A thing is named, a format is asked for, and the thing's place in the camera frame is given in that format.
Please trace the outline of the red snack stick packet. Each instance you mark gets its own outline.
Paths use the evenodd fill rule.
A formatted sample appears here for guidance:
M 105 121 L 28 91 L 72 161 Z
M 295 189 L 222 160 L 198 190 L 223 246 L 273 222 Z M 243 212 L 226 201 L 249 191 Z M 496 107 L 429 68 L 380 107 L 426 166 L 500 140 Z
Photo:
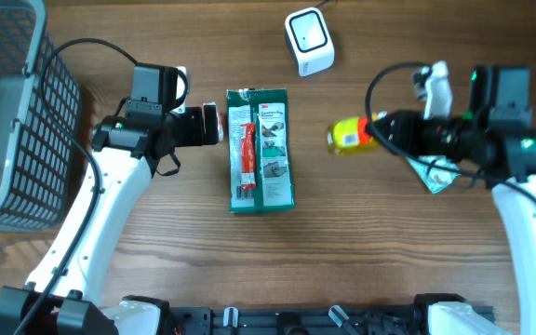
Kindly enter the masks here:
M 241 139 L 241 187 L 244 190 L 256 187 L 255 167 L 255 124 L 246 123 L 241 126 L 243 137 Z

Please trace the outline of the teal wet wipes pack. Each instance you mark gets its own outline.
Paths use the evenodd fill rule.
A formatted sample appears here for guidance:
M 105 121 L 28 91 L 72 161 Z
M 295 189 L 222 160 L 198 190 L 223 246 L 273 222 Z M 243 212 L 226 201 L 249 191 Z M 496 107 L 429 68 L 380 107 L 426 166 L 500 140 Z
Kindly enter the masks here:
M 450 186 L 454 180 L 459 176 L 456 173 L 458 167 L 450 162 L 446 157 L 441 155 L 427 155 L 420 156 L 419 159 L 424 162 L 421 164 L 416 160 L 408 158 L 407 161 L 414 169 L 416 174 L 422 180 L 424 186 L 432 193 L 438 194 L 448 186 Z M 443 168 L 450 168 L 452 172 L 446 171 L 437 167 L 428 167 L 429 163 L 434 163 L 437 166 Z

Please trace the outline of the green 3M gloves package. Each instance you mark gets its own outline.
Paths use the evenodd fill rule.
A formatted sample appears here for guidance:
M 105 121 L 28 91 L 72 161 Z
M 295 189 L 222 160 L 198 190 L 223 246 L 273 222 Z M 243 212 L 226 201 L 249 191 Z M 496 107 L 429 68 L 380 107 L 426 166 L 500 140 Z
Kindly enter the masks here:
M 230 211 L 264 213 L 295 208 L 288 149 L 288 94 L 283 88 L 229 90 L 227 121 Z M 256 187 L 241 187 L 241 126 L 255 124 Z

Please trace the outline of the yellow liquid soap bottle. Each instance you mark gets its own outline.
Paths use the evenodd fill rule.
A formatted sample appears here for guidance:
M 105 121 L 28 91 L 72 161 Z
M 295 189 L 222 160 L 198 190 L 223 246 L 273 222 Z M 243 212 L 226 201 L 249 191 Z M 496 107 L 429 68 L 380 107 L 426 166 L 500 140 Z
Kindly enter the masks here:
M 339 156 L 364 154 L 380 147 L 368 133 L 366 116 L 355 116 L 336 121 L 327 127 L 328 152 Z

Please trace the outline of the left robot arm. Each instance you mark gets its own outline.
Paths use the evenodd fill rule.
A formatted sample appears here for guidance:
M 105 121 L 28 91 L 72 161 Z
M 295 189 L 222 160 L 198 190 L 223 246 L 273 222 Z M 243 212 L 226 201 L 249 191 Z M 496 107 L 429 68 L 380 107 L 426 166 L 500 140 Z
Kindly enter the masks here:
M 168 301 L 127 296 L 101 307 L 118 240 L 159 161 L 223 138 L 213 102 L 188 107 L 183 67 L 139 63 L 123 116 L 94 130 L 90 166 L 47 255 L 23 288 L 0 289 L 2 334 L 180 334 Z

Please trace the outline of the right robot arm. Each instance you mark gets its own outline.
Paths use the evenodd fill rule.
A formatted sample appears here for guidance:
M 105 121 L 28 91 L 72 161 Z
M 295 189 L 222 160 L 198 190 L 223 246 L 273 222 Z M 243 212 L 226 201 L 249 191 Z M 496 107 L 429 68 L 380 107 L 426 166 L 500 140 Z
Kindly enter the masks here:
M 372 95 L 383 78 L 413 71 L 421 112 L 397 111 L 377 119 Z M 450 114 L 449 70 L 434 64 L 401 62 L 379 72 L 365 97 L 367 133 L 392 154 L 425 174 L 484 181 L 506 232 L 516 276 L 520 331 L 536 334 L 536 128 L 531 126 L 529 68 L 479 65 L 470 79 L 467 111 Z

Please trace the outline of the white barcode scanner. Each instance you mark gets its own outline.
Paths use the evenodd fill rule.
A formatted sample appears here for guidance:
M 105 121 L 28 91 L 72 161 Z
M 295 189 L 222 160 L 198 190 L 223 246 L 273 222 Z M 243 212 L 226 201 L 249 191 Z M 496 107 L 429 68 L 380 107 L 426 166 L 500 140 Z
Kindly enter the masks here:
M 301 77 L 329 68 L 335 60 L 335 49 L 322 12 L 307 7 L 285 19 L 286 41 Z

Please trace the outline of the grey plastic mesh basket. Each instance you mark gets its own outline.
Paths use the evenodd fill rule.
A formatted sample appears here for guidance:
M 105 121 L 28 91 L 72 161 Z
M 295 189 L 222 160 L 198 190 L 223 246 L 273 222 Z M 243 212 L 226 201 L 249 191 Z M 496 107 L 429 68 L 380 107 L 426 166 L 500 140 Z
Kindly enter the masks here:
M 74 147 L 43 104 L 75 135 L 81 96 L 62 57 L 38 89 L 54 48 L 43 2 L 0 1 L 0 232 L 48 229 L 65 215 Z

